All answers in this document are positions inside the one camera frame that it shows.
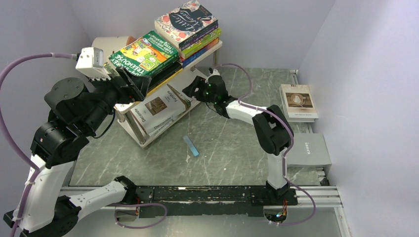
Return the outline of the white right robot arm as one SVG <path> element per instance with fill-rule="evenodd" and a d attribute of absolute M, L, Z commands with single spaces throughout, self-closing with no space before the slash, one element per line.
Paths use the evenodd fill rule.
<path fill-rule="evenodd" d="M 221 76 L 207 79 L 197 76 L 182 92 L 196 100 L 211 103 L 215 111 L 228 119 L 237 119 L 252 125 L 261 148 L 268 157 L 267 199 L 279 204 L 290 188 L 287 179 L 287 153 L 293 146 L 294 133 L 277 105 L 258 107 L 246 104 L 229 95 Z"/>

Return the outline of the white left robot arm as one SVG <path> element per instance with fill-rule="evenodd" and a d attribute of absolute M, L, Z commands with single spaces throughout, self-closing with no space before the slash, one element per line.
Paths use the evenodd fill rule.
<path fill-rule="evenodd" d="M 96 136 L 114 106 L 144 100 L 151 80 L 118 67 L 117 76 L 95 81 L 94 91 L 78 78 L 58 81 L 44 97 L 51 110 L 48 121 L 34 134 L 33 167 L 21 202 L 4 214 L 4 221 L 19 227 L 23 237 L 61 237 L 105 206 L 137 204 L 137 187 L 125 176 L 81 195 L 61 196 L 60 190 L 89 137 Z"/>

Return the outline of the floral Little Women book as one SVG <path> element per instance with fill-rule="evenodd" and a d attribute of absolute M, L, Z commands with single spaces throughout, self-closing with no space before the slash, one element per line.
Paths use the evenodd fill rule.
<path fill-rule="evenodd" d="M 180 47 L 202 34 L 218 19 L 196 0 L 191 0 L 154 21 L 158 34 L 174 47 Z"/>

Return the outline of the brown cover book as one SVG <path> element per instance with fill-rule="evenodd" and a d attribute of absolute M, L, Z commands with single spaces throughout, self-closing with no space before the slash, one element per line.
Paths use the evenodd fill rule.
<path fill-rule="evenodd" d="M 170 84 L 130 110 L 141 131 L 152 136 L 191 107 L 191 100 Z"/>

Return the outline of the yellow Little Prince book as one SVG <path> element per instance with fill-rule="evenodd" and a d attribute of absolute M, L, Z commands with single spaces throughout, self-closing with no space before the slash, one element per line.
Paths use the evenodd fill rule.
<path fill-rule="evenodd" d="M 153 93 L 155 93 L 158 89 L 160 89 L 163 85 L 167 84 L 169 81 L 174 79 L 178 74 L 180 74 L 183 71 L 183 68 L 176 71 L 173 75 L 168 77 L 167 79 L 161 81 L 159 84 L 157 84 L 153 89 L 149 90 L 145 96 L 145 98 L 151 96 Z"/>

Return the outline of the white magazine with photo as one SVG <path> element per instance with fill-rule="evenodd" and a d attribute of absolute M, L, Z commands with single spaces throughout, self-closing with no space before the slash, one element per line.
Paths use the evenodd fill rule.
<path fill-rule="evenodd" d="M 315 122 L 319 118 L 308 85 L 282 84 L 280 96 L 287 121 Z"/>

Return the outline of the black Moon and Sixpence book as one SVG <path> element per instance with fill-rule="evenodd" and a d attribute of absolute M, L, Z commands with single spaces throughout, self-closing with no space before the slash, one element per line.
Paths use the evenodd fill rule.
<path fill-rule="evenodd" d="M 152 80 L 148 87 L 147 94 L 151 93 L 153 89 L 157 88 L 166 79 L 170 78 L 172 75 L 174 75 L 176 72 L 178 72 L 181 69 L 182 69 L 181 63 L 174 62 L 170 65 L 167 65 L 161 72 L 152 76 Z"/>

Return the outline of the white palm leaf book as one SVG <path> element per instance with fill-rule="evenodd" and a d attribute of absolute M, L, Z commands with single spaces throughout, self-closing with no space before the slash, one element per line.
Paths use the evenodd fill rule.
<path fill-rule="evenodd" d="M 199 103 L 200 102 L 198 102 L 198 101 L 193 101 L 192 104 L 191 104 L 191 107 L 189 109 L 187 109 L 185 112 L 182 112 L 177 117 L 172 118 L 171 120 L 168 120 L 168 121 L 164 122 L 164 124 L 160 128 L 156 129 L 153 133 L 143 135 L 144 139 L 146 140 L 145 143 L 147 143 L 149 141 L 152 142 L 154 139 L 156 139 L 157 137 L 162 135 L 166 130 L 168 130 L 171 126 L 173 126 L 175 123 L 177 123 L 182 117 L 184 117 L 191 110 L 193 110 Z"/>

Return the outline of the green 104-storey treehouse book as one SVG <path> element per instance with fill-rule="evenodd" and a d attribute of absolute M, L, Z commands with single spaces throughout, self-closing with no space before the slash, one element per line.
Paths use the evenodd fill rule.
<path fill-rule="evenodd" d="M 134 76 L 155 76 L 178 61 L 179 52 L 155 31 L 138 38 L 108 57 L 114 68 L 123 67 Z"/>

